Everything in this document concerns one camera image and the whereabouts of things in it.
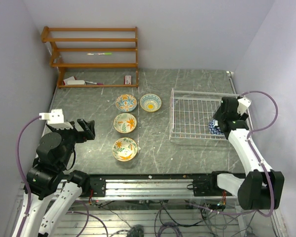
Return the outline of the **red geometric pattern bowl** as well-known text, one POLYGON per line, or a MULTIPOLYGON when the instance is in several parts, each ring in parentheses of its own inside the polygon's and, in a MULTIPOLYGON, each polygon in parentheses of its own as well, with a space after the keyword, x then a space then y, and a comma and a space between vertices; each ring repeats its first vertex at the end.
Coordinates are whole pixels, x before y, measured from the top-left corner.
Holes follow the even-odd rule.
POLYGON ((218 121, 216 119, 212 119, 208 124, 208 129, 210 134, 212 135, 224 135, 224 133, 221 131, 218 121))

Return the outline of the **yellow sun pattern bowl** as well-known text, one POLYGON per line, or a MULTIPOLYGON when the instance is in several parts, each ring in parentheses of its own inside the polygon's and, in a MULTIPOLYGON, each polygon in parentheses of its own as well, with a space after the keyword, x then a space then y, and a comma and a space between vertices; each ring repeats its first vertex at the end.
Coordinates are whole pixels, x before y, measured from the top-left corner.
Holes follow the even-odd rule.
POLYGON ((145 94, 140 99, 140 106, 146 112, 156 112, 161 108, 162 101, 156 94, 145 94))

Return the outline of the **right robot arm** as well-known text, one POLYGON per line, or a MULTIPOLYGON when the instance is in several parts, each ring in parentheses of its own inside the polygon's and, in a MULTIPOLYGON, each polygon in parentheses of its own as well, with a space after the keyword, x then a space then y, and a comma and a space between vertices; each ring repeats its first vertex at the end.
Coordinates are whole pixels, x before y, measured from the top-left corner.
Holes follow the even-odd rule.
POLYGON ((191 190, 195 196, 205 188, 215 196, 226 191, 237 197, 244 210, 272 212, 279 207, 285 178, 266 162, 251 138, 253 131, 246 122, 250 105, 251 101, 245 97, 223 97, 213 116, 215 126, 237 152, 244 167, 244 178, 227 171, 213 171, 204 184, 202 179, 193 181, 191 190))

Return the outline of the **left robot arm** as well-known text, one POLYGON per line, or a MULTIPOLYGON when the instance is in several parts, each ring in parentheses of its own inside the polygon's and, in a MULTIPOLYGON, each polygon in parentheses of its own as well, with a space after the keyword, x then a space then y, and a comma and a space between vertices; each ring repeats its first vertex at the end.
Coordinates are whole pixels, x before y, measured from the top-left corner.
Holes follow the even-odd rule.
POLYGON ((50 203, 64 178, 64 171, 70 158, 76 157, 75 145, 94 140, 95 122, 78 119, 82 128, 78 131, 74 122, 52 121, 48 119, 50 132, 39 141, 32 168, 24 173, 20 162, 18 135, 15 148, 17 167, 24 182, 23 206, 13 231, 14 237, 51 237, 54 235, 61 218, 79 196, 91 190, 90 175, 74 170, 53 204, 50 203))

